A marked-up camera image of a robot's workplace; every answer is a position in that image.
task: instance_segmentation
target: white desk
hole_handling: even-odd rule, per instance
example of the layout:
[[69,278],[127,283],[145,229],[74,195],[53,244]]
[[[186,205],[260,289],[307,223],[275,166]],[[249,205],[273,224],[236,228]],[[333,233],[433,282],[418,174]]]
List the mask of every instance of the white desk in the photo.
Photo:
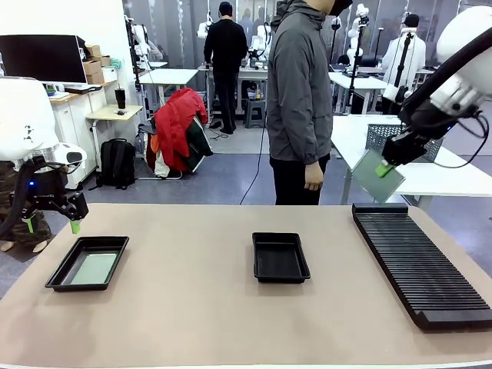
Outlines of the white desk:
[[198,73],[197,69],[155,69],[140,77],[142,85],[155,85],[159,88],[159,100],[164,101],[164,93],[176,86],[181,88]]
[[[208,120],[211,122],[212,120],[212,103],[213,103],[213,94],[212,88],[210,86],[210,80],[214,79],[214,73],[213,73],[213,68],[207,68],[206,65],[200,65],[198,67],[199,71],[204,71],[206,73],[206,78],[207,78],[207,113],[208,113]],[[241,91],[241,83],[243,81],[267,81],[268,80],[268,70],[267,69],[255,69],[251,67],[241,67],[239,68],[239,75],[238,75],[238,86],[237,86],[237,91],[238,91],[238,105],[236,106],[236,114],[237,115],[242,115],[244,114],[244,111],[241,107],[241,101],[242,101],[242,91]]]
[[[331,140],[340,156],[347,163],[341,204],[347,204],[351,185],[351,171],[365,153],[367,125],[400,124],[396,117],[383,115],[348,115],[333,119]],[[458,166],[465,161],[441,147],[436,162]],[[458,169],[447,169],[433,163],[410,163],[401,165],[398,171],[406,178],[394,194],[420,196],[416,201],[419,208],[429,206],[433,196],[492,197],[492,177],[473,164]]]
[[168,63],[166,61],[150,61],[148,64],[151,66],[151,68],[162,68]]
[[[330,80],[339,86],[337,101],[340,104],[340,112],[345,112],[346,101],[344,98],[344,93],[351,86],[351,78],[337,71],[330,72],[329,75]],[[371,106],[371,110],[374,110],[377,100],[376,94],[378,93],[378,90],[384,90],[386,87],[386,82],[380,81],[379,79],[376,79],[374,77],[354,79],[355,92],[364,97],[364,107],[362,108],[362,114],[367,114],[371,94],[375,94]]]

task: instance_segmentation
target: wire basket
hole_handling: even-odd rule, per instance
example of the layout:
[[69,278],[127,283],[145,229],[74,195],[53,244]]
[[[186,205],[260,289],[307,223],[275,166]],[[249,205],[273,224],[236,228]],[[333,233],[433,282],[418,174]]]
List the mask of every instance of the wire basket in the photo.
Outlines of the wire basket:
[[[389,136],[399,135],[401,133],[400,125],[368,125],[366,149],[372,148],[379,153],[383,151],[384,144]],[[425,161],[434,163],[440,146],[443,143],[443,138],[439,140],[431,140],[424,146],[427,150],[422,157]]]

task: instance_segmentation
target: black cable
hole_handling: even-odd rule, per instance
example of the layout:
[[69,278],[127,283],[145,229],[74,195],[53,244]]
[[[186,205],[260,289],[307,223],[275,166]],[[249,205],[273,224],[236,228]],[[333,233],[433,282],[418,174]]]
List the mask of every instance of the black cable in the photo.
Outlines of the black cable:
[[226,135],[225,133],[217,133],[216,131],[214,131],[211,128],[209,128],[208,130],[216,135],[215,137],[209,137],[209,139],[211,139],[211,140],[217,141],[219,138],[228,138],[229,137],[229,135]]
[[264,129],[267,127],[266,123],[263,124],[263,130],[261,131],[261,145],[260,145],[260,154],[258,155],[258,167],[256,168],[256,175],[254,175],[253,181],[249,185],[249,188],[246,190],[244,193],[243,198],[241,199],[241,202],[239,205],[243,205],[243,201],[248,195],[249,190],[253,187],[254,181],[256,181],[256,178],[258,177],[258,173],[260,173],[260,163],[261,163],[261,152],[263,151],[263,138],[264,138]]
[[32,161],[27,161],[21,166],[17,175],[17,181],[15,182],[15,196],[12,206],[10,207],[7,218],[0,224],[0,239],[4,238],[22,216],[22,210],[28,197],[28,183],[32,175],[39,169],[34,166]]
[[446,168],[446,169],[458,169],[458,168],[462,168],[466,165],[469,165],[477,157],[478,153],[480,153],[481,149],[485,146],[485,143],[487,142],[487,139],[489,138],[490,126],[489,126],[489,121],[483,115],[477,116],[475,119],[477,119],[477,121],[479,121],[482,128],[484,128],[484,140],[482,141],[482,143],[480,144],[478,149],[475,151],[475,153],[472,155],[470,160],[468,160],[466,163],[459,165],[457,167],[449,167],[447,165],[443,165],[443,164],[439,164],[439,163],[434,162],[435,165],[437,165],[438,167]]

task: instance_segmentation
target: cardboard box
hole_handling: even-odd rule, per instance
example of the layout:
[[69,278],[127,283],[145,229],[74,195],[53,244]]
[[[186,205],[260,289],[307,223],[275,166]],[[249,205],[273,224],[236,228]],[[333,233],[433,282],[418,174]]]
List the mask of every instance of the cardboard box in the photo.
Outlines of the cardboard box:
[[91,56],[101,56],[101,48],[99,45],[86,45],[85,47],[89,50]]
[[111,56],[109,55],[93,56],[91,60],[101,62],[101,67],[111,67]]
[[87,75],[87,83],[90,85],[102,85],[105,83],[105,77],[101,73],[96,73],[95,75]]
[[97,60],[84,61],[84,71],[86,75],[102,73],[101,62]]

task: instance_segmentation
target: computer monitor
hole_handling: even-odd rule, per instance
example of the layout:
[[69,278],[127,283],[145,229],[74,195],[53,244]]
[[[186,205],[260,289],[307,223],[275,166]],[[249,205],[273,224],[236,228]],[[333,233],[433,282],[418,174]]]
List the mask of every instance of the computer monitor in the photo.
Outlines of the computer monitor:
[[84,65],[73,35],[0,36],[5,74],[43,82],[87,83]]

